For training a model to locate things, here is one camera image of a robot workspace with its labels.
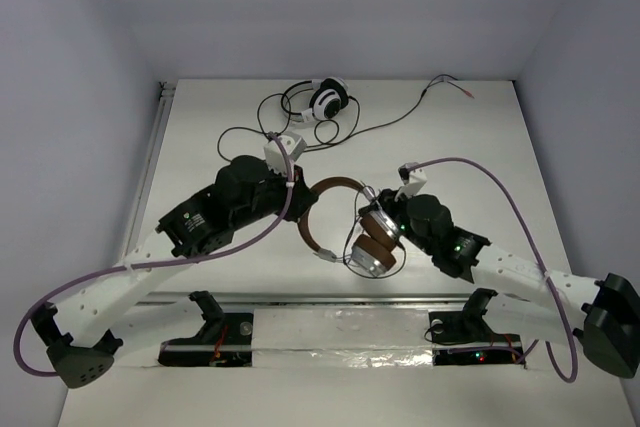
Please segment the brown silver headphones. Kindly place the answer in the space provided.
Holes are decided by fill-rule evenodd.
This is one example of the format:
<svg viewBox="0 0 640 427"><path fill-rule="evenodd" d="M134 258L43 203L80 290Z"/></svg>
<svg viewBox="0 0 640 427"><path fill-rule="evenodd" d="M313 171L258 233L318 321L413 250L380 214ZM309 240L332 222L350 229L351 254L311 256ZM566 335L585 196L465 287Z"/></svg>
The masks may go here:
<svg viewBox="0 0 640 427"><path fill-rule="evenodd" d="M399 247L399 239L393 237L386 225L385 215L380 209L374 189L348 177L329 177L311 187L319 196L335 188L353 190L356 193L354 205L357 205L359 196L368 201L360 210L355 209L354 221L343 245L343 253L338 256L321 247L313 238L309 228L311 209L297 223L302 240L317 257L332 263L340 262L359 277L381 280L392 276L396 265L393 251Z"/></svg>

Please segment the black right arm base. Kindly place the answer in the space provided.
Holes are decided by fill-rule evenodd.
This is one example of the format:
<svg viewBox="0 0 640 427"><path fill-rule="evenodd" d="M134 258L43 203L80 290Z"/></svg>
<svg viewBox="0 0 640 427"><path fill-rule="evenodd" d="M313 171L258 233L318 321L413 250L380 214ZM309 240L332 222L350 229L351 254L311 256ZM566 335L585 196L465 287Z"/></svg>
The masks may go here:
<svg viewBox="0 0 640 427"><path fill-rule="evenodd" d="M520 337L496 333L483 319L496 296L494 290L480 288L461 310L429 314L423 337L434 347L435 366L526 365Z"/></svg>

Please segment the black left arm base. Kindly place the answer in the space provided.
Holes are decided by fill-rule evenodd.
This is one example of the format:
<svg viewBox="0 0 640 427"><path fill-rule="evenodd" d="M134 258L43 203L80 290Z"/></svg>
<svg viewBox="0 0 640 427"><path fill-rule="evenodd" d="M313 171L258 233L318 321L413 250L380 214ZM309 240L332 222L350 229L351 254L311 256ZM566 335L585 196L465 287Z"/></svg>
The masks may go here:
<svg viewBox="0 0 640 427"><path fill-rule="evenodd" d="M164 367L251 367L253 312L226 313L208 291L194 291L200 329L190 337L163 341L158 363Z"/></svg>

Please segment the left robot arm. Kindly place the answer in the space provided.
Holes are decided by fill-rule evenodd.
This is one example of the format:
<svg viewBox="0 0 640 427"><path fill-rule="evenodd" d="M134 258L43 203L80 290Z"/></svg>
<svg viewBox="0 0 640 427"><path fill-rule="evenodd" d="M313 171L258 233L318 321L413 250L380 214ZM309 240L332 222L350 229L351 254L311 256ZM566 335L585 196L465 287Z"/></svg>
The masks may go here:
<svg viewBox="0 0 640 427"><path fill-rule="evenodd" d="M78 292L49 298L30 316L46 346L55 377L68 388L101 377L126 342L115 325L140 300L190 266L233 255L266 237L281 222L296 222L318 200L301 167L272 168L242 155L214 182L165 214L156 229L108 272L76 282ZM268 230L233 245L234 234L261 219Z"/></svg>

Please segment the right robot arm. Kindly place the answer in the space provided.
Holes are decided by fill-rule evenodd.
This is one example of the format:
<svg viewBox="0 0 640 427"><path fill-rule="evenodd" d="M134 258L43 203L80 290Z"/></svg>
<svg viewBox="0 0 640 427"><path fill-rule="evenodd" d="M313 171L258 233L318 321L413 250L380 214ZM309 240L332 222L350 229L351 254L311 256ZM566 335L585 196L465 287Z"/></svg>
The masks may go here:
<svg viewBox="0 0 640 427"><path fill-rule="evenodd" d="M432 316L444 346L507 335L580 348L601 370L632 378L639 366L639 295L624 277L581 277L522 259L454 225L433 195L385 189L379 203L411 244L445 275L474 285L459 312Z"/></svg>

